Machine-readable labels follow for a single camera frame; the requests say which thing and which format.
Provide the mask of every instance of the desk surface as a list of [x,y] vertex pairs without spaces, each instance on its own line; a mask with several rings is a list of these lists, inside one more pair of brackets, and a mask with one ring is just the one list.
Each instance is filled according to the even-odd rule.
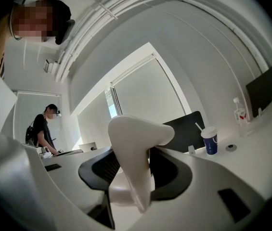
[[[219,141],[215,155],[208,155],[205,148],[200,148],[196,156],[225,166],[269,199],[272,197],[272,103],[261,119],[254,119],[249,127],[253,129],[246,138],[237,134]],[[229,144],[235,144],[237,149],[226,151]]]

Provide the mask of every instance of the plastic bottle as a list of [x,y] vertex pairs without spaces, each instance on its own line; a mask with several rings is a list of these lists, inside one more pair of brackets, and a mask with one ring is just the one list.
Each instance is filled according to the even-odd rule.
[[233,101],[236,104],[236,110],[234,111],[234,115],[238,124],[239,135],[240,137],[246,137],[248,133],[248,122],[245,108],[240,103],[240,100],[238,98],[234,98]]

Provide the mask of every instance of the black t-shirt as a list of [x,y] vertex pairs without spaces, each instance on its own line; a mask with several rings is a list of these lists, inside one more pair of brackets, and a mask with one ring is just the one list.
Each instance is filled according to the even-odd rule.
[[44,132],[44,138],[48,142],[49,145],[51,145],[54,149],[54,144],[52,142],[50,131],[48,128],[48,122],[43,114],[39,114],[35,117],[34,123],[33,123],[33,129],[34,129],[34,145],[37,145],[38,142],[38,133],[43,131]]

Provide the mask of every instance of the man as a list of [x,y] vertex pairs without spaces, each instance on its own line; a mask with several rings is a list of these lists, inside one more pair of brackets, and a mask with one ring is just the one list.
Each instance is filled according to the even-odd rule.
[[45,42],[57,36],[70,17],[69,7],[59,0],[14,5],[10,13],[0,20],[0,76],[4,75],[4,46],[8,38]]
[[58,116],[58,108],[54,104],[49,104],[43,114],[36,116],[33,129],[34,129],[34,145],[46,146],[53,155],[57,155],[54,144],[51,139],[50,131],[48,128],[48,122],[55,119]]

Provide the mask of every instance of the short sleeve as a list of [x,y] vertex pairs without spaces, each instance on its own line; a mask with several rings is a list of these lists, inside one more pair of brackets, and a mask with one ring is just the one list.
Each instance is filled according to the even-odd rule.
[[33,128],[36,134],[44,130],[44,123],[45,123],[45,118],[42,114],[39,114],[36,116],[34,123],[33,123]]

